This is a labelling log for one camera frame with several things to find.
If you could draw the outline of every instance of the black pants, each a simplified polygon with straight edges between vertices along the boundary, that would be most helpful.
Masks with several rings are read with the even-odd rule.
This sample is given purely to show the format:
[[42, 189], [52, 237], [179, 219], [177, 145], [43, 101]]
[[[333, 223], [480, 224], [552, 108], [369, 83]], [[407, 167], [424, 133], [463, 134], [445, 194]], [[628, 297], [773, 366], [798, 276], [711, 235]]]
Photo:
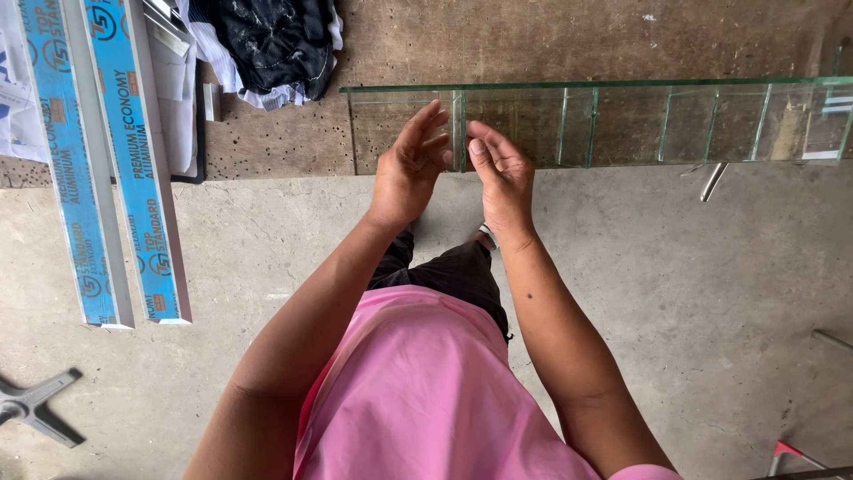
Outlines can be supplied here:
[[484, 309], [509, 343], [507, 313], [501, 307], [501, 292], [491, 276], [491, 252], [480, 242], [454, 247], [440, 256], [409, 268], [415, 236], [401, 231], [382, 256], [368, 290], [397, 285], [419, 285], [453, 296]]

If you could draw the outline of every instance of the fingernail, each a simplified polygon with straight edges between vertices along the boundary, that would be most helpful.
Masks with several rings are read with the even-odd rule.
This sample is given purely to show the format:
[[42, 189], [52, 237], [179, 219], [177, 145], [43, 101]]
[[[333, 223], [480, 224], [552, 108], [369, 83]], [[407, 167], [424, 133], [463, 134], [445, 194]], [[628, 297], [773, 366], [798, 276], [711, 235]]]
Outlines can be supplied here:
[[480, 140], [479, 138], [475, 138], [474, 140], [471, 141], [471, 153], [473, 153], [475, 155], [479, 155], [479, 154], [483, 153], [484, 150], [485, 150], [485, 145], [483, 144], [483, 140]]

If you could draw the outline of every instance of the glass shelf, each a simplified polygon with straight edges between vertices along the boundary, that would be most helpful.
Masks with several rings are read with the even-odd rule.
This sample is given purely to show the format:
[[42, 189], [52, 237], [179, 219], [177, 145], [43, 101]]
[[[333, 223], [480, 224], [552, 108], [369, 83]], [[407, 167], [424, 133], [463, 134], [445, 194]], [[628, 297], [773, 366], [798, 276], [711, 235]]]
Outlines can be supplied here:
[[356, 175], [434, 99], [450, 112], [448, 170], [470, 171], [467, 120], [519, 145], [537, 168], [802, 161], [838, 165], [853, 77], [343, 87]]

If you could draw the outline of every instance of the concrete floor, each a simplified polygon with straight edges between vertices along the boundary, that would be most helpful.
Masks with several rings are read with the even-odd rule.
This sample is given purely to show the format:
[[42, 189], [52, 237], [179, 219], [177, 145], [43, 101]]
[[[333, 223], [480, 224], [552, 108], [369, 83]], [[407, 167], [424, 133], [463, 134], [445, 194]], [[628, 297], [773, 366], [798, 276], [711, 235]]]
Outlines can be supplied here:
[[[853, 464], [853, 355], [809, 338], [853, 339], [853, 167], [731, 166], [709, 203], [707, 172], [684, 170], [540, 172], [537, 228], [564, 280], [685, 478], [760, 477], [777, 437]], [[371, 184], [176, 186], [195, 325], [113, 332], [79, 323], [53, 191], [0, 190], [0, 372], [28, 386], [77, 366], [51, 406], [88, 438], [69, 450], [5, 424], [0, 478], [179, 478], [237, 360]], [[471, 233], [480, 191], [475, 174], [441, 177], [415, 262]], [[493, 271], [518, 333], [499, 258]], [[554, 421], [520, 337], [510, 360]]]

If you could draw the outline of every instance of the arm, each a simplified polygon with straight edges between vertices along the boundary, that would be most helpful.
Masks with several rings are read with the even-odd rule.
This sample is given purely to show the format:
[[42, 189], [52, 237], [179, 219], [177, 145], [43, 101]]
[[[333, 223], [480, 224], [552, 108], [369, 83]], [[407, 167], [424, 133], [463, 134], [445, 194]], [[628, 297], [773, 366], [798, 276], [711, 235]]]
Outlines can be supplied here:
[[299, 411], [394, 236], [427, 207], [452, 154], [438, 101], [379, 159], [370, 209], [276, 313], [225, 387], [184, 479], [291, 477]]
[[473, 138], [468, 151], [483, 181], [486, 224], [501, 244], [521, 334], [554, 401], [566, 442], [604, 478], [638, 464], [673, 469], [616, 360], [572, 298], [533, 227], [532, 163], [483, 123], [470, 122], [467, 132]]

